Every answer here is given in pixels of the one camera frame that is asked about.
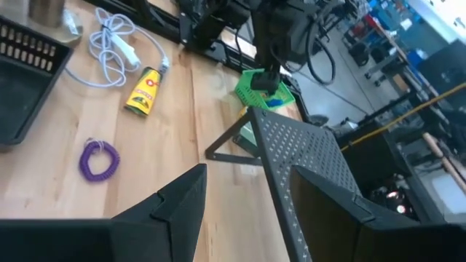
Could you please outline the purple coil wristband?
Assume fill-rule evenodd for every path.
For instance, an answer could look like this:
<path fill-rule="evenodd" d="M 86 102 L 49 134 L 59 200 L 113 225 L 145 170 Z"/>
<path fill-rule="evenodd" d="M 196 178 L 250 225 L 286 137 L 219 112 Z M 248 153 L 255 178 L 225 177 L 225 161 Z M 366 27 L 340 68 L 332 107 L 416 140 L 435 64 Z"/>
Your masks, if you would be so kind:
<path fill-rule="evenodd" d="M 102 173 L 92 172 L 89 160 L 94 153 L 105 152 L 110 157 L 110 165 Z M 117 150 L 106 141 L 89 138 L 86 140 L 83 152 L 79 158 L 79 170 L 84 178 L 89 182 L 101 182 L 111 178 L 117 171 L 120 164 L 120 155 Z"/>

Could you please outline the round metal cup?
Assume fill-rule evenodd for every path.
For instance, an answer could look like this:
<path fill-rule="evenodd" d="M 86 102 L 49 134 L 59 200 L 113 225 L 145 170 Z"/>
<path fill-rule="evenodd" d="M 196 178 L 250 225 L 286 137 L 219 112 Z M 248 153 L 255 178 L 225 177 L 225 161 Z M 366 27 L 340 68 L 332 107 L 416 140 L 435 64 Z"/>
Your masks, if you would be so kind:
<path fill-rule="evenodd" d="M 63 24 L 66 0 L 29 0 L 28 17 L 34 22 L 58 28 Z"/>

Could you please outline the small yellow crayon box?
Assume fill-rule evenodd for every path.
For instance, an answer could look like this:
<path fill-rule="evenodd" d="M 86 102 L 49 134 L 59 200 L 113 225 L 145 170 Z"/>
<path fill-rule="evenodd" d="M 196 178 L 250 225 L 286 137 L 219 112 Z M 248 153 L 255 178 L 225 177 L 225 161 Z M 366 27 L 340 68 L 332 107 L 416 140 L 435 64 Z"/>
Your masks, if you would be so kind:
<path fill-rule="evenodd" d="M 152 67 L 145 67 L 130 93 L 124 108 L 140 116 L 148 116 L 154 105 L 162 74 Z"/>

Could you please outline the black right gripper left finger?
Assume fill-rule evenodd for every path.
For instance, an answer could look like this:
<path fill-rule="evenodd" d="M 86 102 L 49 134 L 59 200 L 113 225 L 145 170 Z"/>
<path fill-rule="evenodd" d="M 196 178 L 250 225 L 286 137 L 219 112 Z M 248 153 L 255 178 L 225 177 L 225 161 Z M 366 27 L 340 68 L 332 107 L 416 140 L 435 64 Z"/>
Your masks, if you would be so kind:
<path fill-rule="evenodd" d="M 0 219 L 0 262 L 193 262 L 207 166 L 113 218 Z"/>

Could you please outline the black perforated metal riser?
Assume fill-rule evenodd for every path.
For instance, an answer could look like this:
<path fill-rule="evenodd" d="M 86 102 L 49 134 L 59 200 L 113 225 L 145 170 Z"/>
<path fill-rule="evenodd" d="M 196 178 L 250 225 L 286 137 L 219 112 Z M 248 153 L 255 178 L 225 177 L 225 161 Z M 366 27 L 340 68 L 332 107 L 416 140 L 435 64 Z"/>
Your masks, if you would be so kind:
<path fill-rule="evenodd" d="M 244 125 L 250 123 L 259 157 L 221 154 L 216 150 Z M 332 132 L 305 122 L 252 107 L 206 150 L 210 160 L 262 166 L 291 262 L 316 262 L 309 252 L 295 214 L 289 189 L 294 165 L 314 171 L 324 178 L 361 195 L 353 174 Z"/>

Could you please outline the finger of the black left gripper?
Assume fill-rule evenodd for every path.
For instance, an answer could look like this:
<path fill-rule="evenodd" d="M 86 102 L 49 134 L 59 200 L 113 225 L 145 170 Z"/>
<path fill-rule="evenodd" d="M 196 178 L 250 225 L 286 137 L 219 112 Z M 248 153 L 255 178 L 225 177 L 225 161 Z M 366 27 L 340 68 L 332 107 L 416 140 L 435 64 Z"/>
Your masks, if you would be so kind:
<path fill-rule="evenodd" d="M 277 72 L 266 72 L 266 90 L 267 92 L 276 92 L 281 82 L 280 74 Z"/>
<path fill-rule="evenodd" d="M 256 72 L 252 75 L 250 88 L 255 91 L 262 91 L 266 90 L 266 75 L 264 72 Z"/>

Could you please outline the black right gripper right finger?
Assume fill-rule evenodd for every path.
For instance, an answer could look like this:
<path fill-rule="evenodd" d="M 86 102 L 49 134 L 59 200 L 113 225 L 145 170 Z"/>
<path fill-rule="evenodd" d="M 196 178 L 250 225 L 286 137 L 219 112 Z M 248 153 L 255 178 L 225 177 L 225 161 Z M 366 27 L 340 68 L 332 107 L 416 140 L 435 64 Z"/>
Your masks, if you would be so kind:
<path fill-rule="evenodd" d="M 290 190 L 313 262 L 466 262 L 466 226 L 416 222 L 300 166 Z"/>

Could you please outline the black plastic basket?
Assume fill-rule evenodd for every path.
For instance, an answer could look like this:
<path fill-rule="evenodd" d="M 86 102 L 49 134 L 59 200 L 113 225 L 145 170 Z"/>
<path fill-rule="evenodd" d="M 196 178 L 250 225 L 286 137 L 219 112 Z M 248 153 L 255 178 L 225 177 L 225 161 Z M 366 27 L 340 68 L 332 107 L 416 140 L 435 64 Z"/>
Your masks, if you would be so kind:
<path fill-rule="evenodd" d="M 0 15 L 0 151 L 24 141 L 73 52 Z"/>

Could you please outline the green plastic basket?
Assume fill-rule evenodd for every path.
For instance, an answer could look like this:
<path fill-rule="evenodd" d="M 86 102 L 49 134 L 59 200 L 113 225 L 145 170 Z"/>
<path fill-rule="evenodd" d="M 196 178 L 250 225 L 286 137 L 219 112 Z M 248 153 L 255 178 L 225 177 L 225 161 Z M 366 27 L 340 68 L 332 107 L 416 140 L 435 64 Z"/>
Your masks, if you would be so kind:
<path fill-rule="evenodd" d="M 245 70 L 235 87 L 235 92 L 238 98 L 241 100 L 244 106 L 255 106 L 269 110 L 265 104 L 265 100 L 268 98 L 282 99 L 286 102 L 285 106 L 294 103 L 296 100 L 292 95 L 291 91 L 287 88 L 284 82 L 280 82 L 278 89 L 275 94 L 268 95 L 267 91 L 255 91 L 250 88 L 250 82 L 252 75 L 256 72 L 264 72 L 263 68 Z"/>

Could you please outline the wooden pole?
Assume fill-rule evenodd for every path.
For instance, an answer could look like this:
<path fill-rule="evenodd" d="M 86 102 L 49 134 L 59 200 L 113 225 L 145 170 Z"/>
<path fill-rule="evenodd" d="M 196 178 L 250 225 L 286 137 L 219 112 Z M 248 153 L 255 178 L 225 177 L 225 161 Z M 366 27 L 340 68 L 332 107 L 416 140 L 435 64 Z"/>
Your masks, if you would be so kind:
<path fill-rule="evenodd" d="M 461 162 L 455 160 L 452 156 L 448 156 L 447 153 L 444 153 L 439 146 L 438 140 L 431 134 L 425 132 L 422 137 L 434 155 L 441 160 L 441 163 L 447 173 L 451 175 L 456 184 L 466 195 L 466 167 L 464 167 Z"/>

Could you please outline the black side monitor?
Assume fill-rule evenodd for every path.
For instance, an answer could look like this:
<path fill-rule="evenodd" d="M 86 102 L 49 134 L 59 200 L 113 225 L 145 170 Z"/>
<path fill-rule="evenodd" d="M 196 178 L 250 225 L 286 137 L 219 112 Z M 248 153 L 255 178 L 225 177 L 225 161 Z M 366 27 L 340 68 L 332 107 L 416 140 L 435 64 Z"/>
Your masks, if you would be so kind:
<path fill-rule="evenodd" d="M 429 84 L 443 94 L 466 82 L 466 44 L 455 40 L 418 65 Z"/>

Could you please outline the black metal table frame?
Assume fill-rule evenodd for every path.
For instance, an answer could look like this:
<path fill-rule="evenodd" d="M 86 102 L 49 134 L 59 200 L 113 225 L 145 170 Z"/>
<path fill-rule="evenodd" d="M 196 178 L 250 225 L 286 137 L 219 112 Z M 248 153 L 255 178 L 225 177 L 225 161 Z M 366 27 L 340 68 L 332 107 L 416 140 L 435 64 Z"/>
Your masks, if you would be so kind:
<path fill-rule="evenodd" d="M 239 49 L 233 49 L 225 41 L 221 40 L 221 34 L 218 39 L 207 49 L 200 49 L 194 46 L 190 39 L 191 18 L 185 15 L 179 7 L 180 13 L 174 16 L 165 10 L 153 5 L 149 0 L 85 0 L 97 7 L 101 7 L 113 14 L 121 14 L 129 17 L 146 30 L 160 35 L 176 44 L 185 46 L 188 50 L 219 62 L 226 67 L 242 73 L 245 70 L 260 68 L 255 62 L 255 56 L 249 57 Z M 296 99 L 301 118 L 309 122 L 309 115 L 304 106 L 301 97 L 301 91 L 297 83 L 287 76 L 280 76 L 290 88 Z"/>

